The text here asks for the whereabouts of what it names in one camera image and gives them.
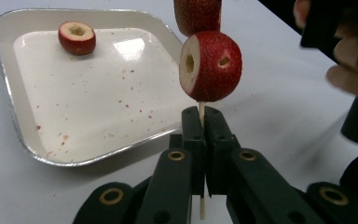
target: finger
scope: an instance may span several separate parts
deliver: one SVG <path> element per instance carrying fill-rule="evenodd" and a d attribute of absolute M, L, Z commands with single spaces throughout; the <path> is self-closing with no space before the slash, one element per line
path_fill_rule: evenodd
<path fill-rule="evenodd" d="M 358 96 L 358 73 L 337 65 L 327 71 L 326 78 L 333 86 Z"/>
<path fill-rule="evenodd" d="M 296 25 L 304 28 L 307 22 L 307 17 L 310 12 L 310 0 L 296 0 L 293 7 L 293 14 L 295 15 Z"/>
<path fill-rule="evenodd" d="M 358 38 L 350 37 L 340 40 L 334 48 L 334 56 L 339 63 L 358 73 Z"/>
<path fill-rule="evenodd" d="M 358 37 L 358 25 L 352 22 L 341 22 L 336 30 L 335 37 Z"/>

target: red apple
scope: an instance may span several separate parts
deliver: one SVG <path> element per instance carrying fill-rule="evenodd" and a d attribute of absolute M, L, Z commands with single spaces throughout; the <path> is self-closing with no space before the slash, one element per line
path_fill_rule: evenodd
<path fill-rule="evenodd" d="M 220 31 L 222 0 L 173 0 L 179 31 L 191 36 L 200 31 Z"/>
<path fill-rule="evenodd" d="M 218 31 L 192 35 L 183 45 L 179 79 L 197 102 L 215 102 L 231 94 L 241 79 L 242 58 L 237 43 Z"/>
<path fill-rule="evenodd" d="M 80 21 L 66 21 L 61 24 L 58 38 L 62 47 L 74 55 L 90 54 L 96 46 L 94 31 Z"/>

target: wooden skewer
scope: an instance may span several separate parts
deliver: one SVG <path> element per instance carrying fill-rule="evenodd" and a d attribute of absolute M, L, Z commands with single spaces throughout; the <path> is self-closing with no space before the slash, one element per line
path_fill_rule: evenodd
<path fill-rule="evenodd" d="M 202 130 L 205 125 L 205 102 L 199 102 L 199 114 Z M 205 197 L 200 195 L 200 219 L 205 220 Z"/>
<path fill-rule="evenodd" d="M 199 102 L 199 114 L 200 114 L 201 127 L 203 130 L 204 123 L 205 123 L 205 102 Z"/>

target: apple on skewer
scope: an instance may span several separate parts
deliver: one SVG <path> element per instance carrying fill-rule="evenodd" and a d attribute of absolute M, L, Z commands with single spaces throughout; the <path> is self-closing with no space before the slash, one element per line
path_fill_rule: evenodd
<path fill-rule="evenodd" d="M 220 31 L 222 0 L 173 0 L 173 7 L 183 35 Z"/>
<path fill-rule="evenodd" d="M 202 125 L 204 103 L 230 95 L 240 82 L 241 73 L 241 50 L 229 36 L 218 31 L 203 31 L 185 42 L 179 80 L 185 93 L 200 103 Z"/>

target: white tray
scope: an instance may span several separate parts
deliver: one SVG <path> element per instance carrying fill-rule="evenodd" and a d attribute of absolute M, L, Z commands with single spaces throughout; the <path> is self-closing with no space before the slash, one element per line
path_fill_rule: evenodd
<path fill-rule="evenodd" d="M 62 49 L 64 21 L 94 28 L 91 55 Z M 181 47 L 161 20 L 140 11 L 0 16 L 0 63 L 23 144 L 39 161 L 79 166 L 178 129 L 181 111 L 196 104 L 178 81 Z"/>

